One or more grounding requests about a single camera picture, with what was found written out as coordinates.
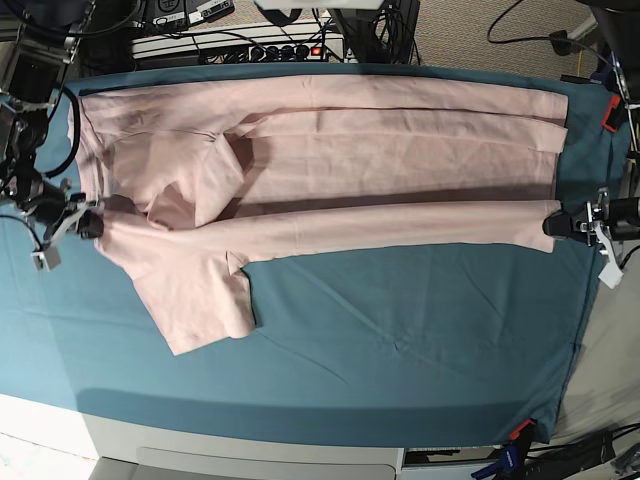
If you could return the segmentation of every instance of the pink garment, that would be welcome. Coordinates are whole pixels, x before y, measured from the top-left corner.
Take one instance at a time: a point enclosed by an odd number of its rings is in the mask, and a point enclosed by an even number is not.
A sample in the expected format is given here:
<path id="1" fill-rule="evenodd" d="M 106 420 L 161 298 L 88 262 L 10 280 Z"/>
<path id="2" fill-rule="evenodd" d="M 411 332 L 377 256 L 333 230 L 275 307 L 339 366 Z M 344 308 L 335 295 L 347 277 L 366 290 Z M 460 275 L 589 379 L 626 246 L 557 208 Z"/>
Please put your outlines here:
<path id="1" fill-rule="evenodd" d="M 174 354 L 254 328 L 252 261 L 435 243 L 549 252 L 567 99 L 386 76 L 137 88 L 81 100 L 98 250 Z"/>

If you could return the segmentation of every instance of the blue clamp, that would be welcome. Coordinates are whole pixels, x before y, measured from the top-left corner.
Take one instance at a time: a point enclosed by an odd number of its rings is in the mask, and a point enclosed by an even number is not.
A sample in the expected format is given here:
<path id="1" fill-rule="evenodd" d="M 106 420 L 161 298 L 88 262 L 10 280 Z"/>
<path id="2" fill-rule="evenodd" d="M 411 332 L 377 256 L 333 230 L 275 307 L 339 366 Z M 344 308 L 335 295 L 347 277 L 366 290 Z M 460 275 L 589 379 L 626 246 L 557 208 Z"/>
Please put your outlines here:
<path id="1" fill-rule="evenodd" d="M 511 473 L 516 468 L 518 468 L 518 449 L 515 445 L 507 445 L 501 450 L 500 459 L 496 463 L 472 473 L 471 476 L 476 480 L 482 480 L 491 475 L 498 475 L 501 472 Z"/>

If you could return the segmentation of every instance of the gray carpet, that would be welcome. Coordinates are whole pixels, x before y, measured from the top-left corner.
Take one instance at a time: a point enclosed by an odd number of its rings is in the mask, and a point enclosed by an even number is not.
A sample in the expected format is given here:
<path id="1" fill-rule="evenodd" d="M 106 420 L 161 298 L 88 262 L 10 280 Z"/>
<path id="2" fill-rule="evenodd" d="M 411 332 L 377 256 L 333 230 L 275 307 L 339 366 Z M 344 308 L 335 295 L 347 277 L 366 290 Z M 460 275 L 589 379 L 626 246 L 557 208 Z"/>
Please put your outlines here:
<path id="1" fill-rule="evenodd" d="M 253 0 L 234 0 L 236 11 L 212 25 L 240 25 L 264 21 Z M 424 64 L 475 70 L 511 72 L 543 78 L 575 74 L 578 55 L 558 57 L 547 42 L 491 45 L 486 32 L 491 22 L 513 0 L 422 0 L 416 43 Z M 589 15 L 589 9 L 573 0 L 527 0 L 510 13 L 495 30 L 497 38 L 547 35 L 571 30 Z M 595 66 L 588 52 L 582 74 Z"/>

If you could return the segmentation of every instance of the teal cloth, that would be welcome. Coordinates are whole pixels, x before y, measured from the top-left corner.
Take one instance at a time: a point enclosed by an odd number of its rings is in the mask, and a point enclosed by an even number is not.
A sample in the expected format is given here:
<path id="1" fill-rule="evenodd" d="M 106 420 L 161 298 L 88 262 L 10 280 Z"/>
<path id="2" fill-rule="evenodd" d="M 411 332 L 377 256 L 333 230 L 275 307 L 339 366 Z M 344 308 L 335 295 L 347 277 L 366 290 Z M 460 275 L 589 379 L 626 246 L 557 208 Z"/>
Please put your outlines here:
<path id="1" fill-rule="evenodd" d="M 294 74 L 442 77 L 569 97 L 557 195 L 577 205 L 619 184 L 629 144 L 600 121 L 593 85 L 428 67 L 238 65 L 73 82 L 76 92 Z M 69 149 L 66 102 L 38 157 Z M 77 184 L 77 172 L 67 174 Z M 129 278 L 90 243 L 65 238 L 37 275 L 29 239 L 0 227 L 0 392 L 193 433 L 348 446 L 503 442 L 523 419 L 548 440 L 601 267 L 594 251 L 507 245 L 397 247 L 250 264 L 259 328 L 173 357 Z"/>

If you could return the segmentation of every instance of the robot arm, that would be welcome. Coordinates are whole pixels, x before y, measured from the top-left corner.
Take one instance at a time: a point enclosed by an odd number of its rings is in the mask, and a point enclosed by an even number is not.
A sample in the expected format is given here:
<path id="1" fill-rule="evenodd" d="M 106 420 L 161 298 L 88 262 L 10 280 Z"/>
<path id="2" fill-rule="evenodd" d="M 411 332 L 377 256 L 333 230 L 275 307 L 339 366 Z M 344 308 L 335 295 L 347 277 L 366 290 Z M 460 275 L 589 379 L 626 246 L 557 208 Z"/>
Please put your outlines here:
<path id="1" fill-rule="evenodd" d="M 29 18 L 55 30 L 46 34 L 23 25 L 0 80 L 0 93 L 6 96 L 0 103 L 0 203 L 13 204 L 29 225 L 45 225 L 43 241 L 36 242 L 32 254 L 38 269 L 50 270 L 60 262 L 55 243 L 64 233 L 97 238 L 103 232 L 102 221 L 93 211 L 95 202 L 86 202 L 83 194 L 68 195 L 68 182 L 55 186 L 46 180 L 73 162 L 78 138 L 58 168 L 44 174 L 35 168 L 37 148 L 47 137 L 49 110 L 55 110 L 63 92 L 70 96 L 75 121 L 80 121 L 77 99 L 63 82 L 78 51 L 78 34 L 85 31 L 93 10 L 93 0 L 27 2 Z M 56 89 L 58 99 L 54 100 Z"/>

